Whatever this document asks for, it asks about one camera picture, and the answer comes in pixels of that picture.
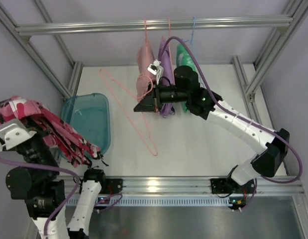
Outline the pink patterned trousers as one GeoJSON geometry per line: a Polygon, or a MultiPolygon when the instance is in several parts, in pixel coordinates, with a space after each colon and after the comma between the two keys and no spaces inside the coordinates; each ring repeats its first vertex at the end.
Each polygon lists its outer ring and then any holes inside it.
{"type": "Polygon", "coordinates": [[[74,167],[87,165],[92,160],[103,160],[101,149],[86,140],[68,123],[49,111],[42,103],[12,96],[0,102],[0,125],[20,120],[27,129],[44,133],[49,147],[57,146],[74,167]]]}

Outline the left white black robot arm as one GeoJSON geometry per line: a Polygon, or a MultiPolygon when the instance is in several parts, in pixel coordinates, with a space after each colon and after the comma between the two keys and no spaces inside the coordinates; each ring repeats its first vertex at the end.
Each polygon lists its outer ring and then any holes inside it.
{"type": "Polygon", "coordinates": [[[87,239],[89,225],[98,194],[105,185],[103,170],[88,169],[80,185],[80,197],[74,214],[66,223],[64,180],[58,181],[59,166],[49,147],[39,135],[17,145],[24,163],[15,164],[6,176],[5,183],[13,200],[24,200],[28,214],[42,239],[87,239]]]}

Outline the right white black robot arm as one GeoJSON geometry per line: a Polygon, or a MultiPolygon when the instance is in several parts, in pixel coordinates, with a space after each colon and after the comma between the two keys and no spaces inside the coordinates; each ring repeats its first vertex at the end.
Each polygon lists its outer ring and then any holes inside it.
{"type": "Polygon", "coordinates": [[[274,131],[234,110],[223,98],[199,84],[198,74],[189,66],[174,70],[175,82],[163,85],[163,68],[150,64],[147,70],[156,76],[152,91],[134,107],[135,112],[160,112],[164,105],[184,102],[189,112],[219,125],[248,144],[256,155],[235,166],[229,179],[238,185],[259,176],[272,178],[288,153],[290,134],[287,130],[274,131]]]}

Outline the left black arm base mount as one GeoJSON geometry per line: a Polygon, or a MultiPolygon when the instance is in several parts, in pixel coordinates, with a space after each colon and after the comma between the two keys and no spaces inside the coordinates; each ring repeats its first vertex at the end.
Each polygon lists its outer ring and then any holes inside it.
{"type": "Polygon", "coordinates": [[[106,178],[101,182],[100,194],[112,195],[118,194],[123,189],[122,178],[106,178]]]}

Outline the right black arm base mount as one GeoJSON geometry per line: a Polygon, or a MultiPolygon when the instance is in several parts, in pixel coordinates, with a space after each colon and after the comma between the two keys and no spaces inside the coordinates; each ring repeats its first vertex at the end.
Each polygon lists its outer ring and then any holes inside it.
{"type": "Polygon", "coordinates": [[[244,185],[239,185],[231,178],[211,178],[211,191],[213,194],[252,194],[255,181],[250,180],[244,185]]]}

